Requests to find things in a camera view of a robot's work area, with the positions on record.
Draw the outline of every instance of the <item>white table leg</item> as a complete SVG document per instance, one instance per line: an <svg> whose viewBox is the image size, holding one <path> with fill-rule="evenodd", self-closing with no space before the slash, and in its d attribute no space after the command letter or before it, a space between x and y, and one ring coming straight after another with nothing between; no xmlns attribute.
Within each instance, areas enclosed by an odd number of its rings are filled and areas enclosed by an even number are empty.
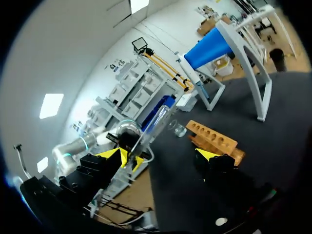
<svg viewBox="0 0 312 234"><path fill-rule="evenodd" d="M286 38L287 38L287 41L288 41L289 45L291 46L292 53L293 53L294 57L297 58L296 52L294 51L293 43L292 43L292 41L291 41L291 39L290 39L290 37L289 37L287 31L286 31L285 26L283 25L281 19L278 17L278 15L277 15L276 12L274 12L274 16L275 16L275 18L277 19L277 21L279 22L279 24L281 25L282 30L283 30L284 33L285 33L285 36L286 36Z"/></svg>

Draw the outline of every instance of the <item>glass beaker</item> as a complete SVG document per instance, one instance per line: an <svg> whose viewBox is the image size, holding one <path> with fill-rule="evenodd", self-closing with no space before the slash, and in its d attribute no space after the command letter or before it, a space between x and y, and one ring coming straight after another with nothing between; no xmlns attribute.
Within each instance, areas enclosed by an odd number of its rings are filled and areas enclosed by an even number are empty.
<svg viewBox="0 0 312 234"><path fill-rule="evenodd" d="M186 134L186 128L179 124L176 119L169 123L168 130L173 130L177 137L183 137Z"/></svg>

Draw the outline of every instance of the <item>yellow cable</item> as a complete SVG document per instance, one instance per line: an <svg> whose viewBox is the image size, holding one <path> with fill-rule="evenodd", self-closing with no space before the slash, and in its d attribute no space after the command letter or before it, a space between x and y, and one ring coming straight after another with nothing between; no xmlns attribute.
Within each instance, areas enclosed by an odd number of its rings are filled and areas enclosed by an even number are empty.
<svg viewBox="0 0 312 234"><path fill-rule="evenodd" d="M174 69L169 63L167 63L165 60L163 60L161 57L159 57L157 54L153 54L154 56L155 56L155 58L157 58L159 61L161 61L162 63L164 63L169 69L171 69L175 74L179 74L179 72L176 70L176 69ZM189 87L190 88L193 88L193 84L191 83L191 81L189 80L189 79L186 79L187 81L186 82L188 82L189 84Z"/></svg>
<svg viewBox="0 0 312 234"><path fill-rule="evenodd" d="M176 78L174 75L172 75L164 66L162 66L158 61L156 61L154 58L149 56L148 54L144 53L146 57L148 57L151 61L153 61L155 64L157 64L162 70L164 70L169 76L171 76L172 79ZM186 88L186 85L183 84L181 81L176 81L182 88Z"/></svg>

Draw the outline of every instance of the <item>yellow triangle marker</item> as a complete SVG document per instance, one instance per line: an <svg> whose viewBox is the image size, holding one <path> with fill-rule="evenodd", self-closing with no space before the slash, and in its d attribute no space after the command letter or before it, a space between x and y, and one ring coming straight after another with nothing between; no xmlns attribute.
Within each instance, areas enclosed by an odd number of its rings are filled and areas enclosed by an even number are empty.
<svg viewBox="0 0 312 234"><path fill-rule="evenodd" d="M208 161L210 158L214 157L214 156L220 156L220 155L217 155L217 154L214 154L214 153L211 153L211 152L208 152L208 151L205 151L205 150L201 150L199 148L195 149L197 150L198 152L200 152Z"/></svg>
<svg viewBox="0 0 312 234"><path fill-rule="evenodd" d="M135 172L137 170L137 168L142 164L142 162L144 161L144 159L136 156L136 166L133 168L133 172Z"/></svg>
<svg viewBox="0 0 312 234"><path fill-rule="evenodd" d="M121 156L121 167L124 167L128 160L128 152L122 148L120 149L120 156Z"/></svg>
<svg viewBox="0 0 312 234"><path fill-rule="evenodd" d="M105 158L109 158L110 156L112 156L117 150L119 150L119 148L116 148L116 149L112 149L112 150L109 150L109 151L105 151L103 153L99 153L95 156L101 156L101 157L105 157Z"/></svg>

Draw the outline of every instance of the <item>small white box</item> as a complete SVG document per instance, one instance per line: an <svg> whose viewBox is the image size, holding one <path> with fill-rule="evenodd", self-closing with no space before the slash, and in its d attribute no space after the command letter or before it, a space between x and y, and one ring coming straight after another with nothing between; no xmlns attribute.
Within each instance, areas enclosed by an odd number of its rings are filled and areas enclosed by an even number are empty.
<svg viewBox="0 0 312 234"><path fill-rule="evenodd" d="M144 89L141 89L134 96L133 101L135 101L137 104L143 106L148 101L149 98L150 98L150 95Z"/></svg>
<svg viewBox="0 0 312 234"><path fill-rule="evenodd" d="M109 100L114 102L117 100L118 102L121 101L123 96L125 95L126 91L121 87L120 84L117 84L114 89L112 90L111 94L109 95Z"/></svg>
<svg viewBox="0 0 312 234"><path fill-rule="evenodd" d="M132 88L138 81L138 78L135 78L131 76L130 74L127 74L120 83L127 87L127 89Z"/></svg>
<svg viewBox="0 0 312 234"><path fill-rule="evenodd" d="M130 118L134 118L134 116L138 113L139 110L140 108L138 108L134 103L129 102L126 108L122 111L122 114Z"/></svg>
<svg viewBox="0 0 312 234"><path fill-rule="evenodd" d="M144 85L144 87L150 90L151 92L155 92L160 83L161 83L160 79L154 77L153 75L152 76L146 75L145 82L142 85Z"/></svg>

